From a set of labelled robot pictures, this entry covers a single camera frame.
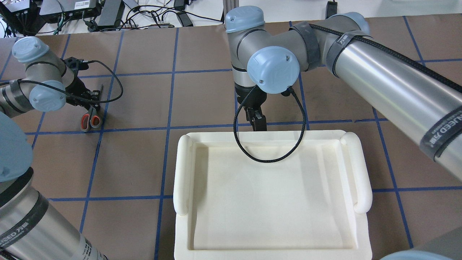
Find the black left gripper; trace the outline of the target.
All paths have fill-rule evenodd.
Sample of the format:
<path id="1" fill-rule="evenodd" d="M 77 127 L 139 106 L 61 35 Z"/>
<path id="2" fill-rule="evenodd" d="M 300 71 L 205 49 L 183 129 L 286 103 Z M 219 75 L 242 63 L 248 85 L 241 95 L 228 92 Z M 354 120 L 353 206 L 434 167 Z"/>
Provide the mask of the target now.
<path id="1" fill-rule="evenodd" d="M 78 72 L 81 70 L 89 69 L 87 61 L 83 59 L 77 59 L 74 57 L 69 57 L 62 59 L 65 64 L 65 70 L 62 73 L 63 84 L 66 86 L 66 92 L 71 93 L 72 95 L 78 96 L 83 99 L 91 99 L 90 90 L 87 89 L 85 84 L 78 77 Z M 100 110 L 101 99 L 103 95 L 104 85 L 101 84 L 99 87 L 99 92 L 97 96 L 98 104 L 91 104 L 88 110 L 89 115 L 98 115 Z"/>

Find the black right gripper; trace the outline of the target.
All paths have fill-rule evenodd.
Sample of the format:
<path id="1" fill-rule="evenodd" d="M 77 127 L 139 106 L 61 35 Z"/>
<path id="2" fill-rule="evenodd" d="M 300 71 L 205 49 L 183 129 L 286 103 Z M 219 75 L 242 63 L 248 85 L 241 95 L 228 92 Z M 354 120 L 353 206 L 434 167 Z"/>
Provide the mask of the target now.
<path id="1" fill-rule="evenodd" d="M 236 100 L 246 112 L 247 121 L 254 131 L 267 131 L 267 120 L 261 110 L 261 105 L 267 99 L 267 93 L 259 86 L 244 87 L 235 83 Z"/>

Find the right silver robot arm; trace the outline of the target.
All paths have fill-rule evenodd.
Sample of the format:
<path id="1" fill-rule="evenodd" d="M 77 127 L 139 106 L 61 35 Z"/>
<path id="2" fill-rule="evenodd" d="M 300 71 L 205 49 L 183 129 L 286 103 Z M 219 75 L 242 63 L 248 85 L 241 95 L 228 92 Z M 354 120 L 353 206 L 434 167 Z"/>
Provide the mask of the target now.
<path id="1" fill-rule="evenodd" d="M 300 22 L 271 35 L 256 6 L 224 16 L 236 100 L 254 131 L 266 131 L 261 105 L 267 94 L 292 95 L 300 72 L 325 65 L 405 133 L 431 160 L 461 178 L 461 86 L 372 39 L 359 13 L 335 14 L 316 24 Z"/>

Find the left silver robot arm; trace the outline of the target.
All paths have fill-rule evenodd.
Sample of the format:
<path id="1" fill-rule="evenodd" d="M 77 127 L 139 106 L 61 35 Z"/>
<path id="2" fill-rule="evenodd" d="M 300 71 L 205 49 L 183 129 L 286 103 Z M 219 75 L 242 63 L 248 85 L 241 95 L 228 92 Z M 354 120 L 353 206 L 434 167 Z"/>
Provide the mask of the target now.
<path id="1" fill-rule="evenodd" d="M 34 139 L 39 120 L 25 114 L 85 107 L 89 127 L 98 128 L 101 90 L 89 91 L 78 77 L 85 61 L 59 58 L 40 38 L 11 44 L 10 57 L 24 66 L 20 79 L 1 83 L 1 259 L 106 260 L 92 243 L 33 186 Z"/>

